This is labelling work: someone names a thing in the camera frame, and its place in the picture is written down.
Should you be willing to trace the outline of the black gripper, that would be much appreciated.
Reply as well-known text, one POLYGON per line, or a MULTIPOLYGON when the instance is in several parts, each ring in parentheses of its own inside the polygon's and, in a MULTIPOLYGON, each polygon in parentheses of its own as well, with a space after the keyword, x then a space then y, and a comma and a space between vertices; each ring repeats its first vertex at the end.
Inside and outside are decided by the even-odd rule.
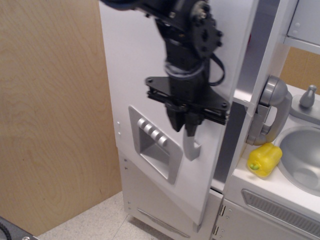
POLYGON ((179 132, 185 124, 194 137, 204 119, 225 125, 230 104, 209 83, 209 70, 186 75, 150 76, 145 79, 148 97, 165 104, 172 128, 179 132))

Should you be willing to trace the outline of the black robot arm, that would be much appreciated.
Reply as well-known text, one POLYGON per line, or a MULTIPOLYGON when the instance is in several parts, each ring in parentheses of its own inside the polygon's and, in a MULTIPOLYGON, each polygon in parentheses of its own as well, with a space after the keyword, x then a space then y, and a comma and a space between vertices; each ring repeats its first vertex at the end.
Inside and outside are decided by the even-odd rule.
POLYGON ((223 33, 217 29, 206 0, 107 0, 105 4, 154 17, 165 43, 167 75, 148 77, 147 95, 165 105, 175 131, 185 129, 187 136, 193 137, 203 120, 226 124, 230 104, 214 91, 224 77, 210 81, 211 62, 224 69, 215 55, 223 33))

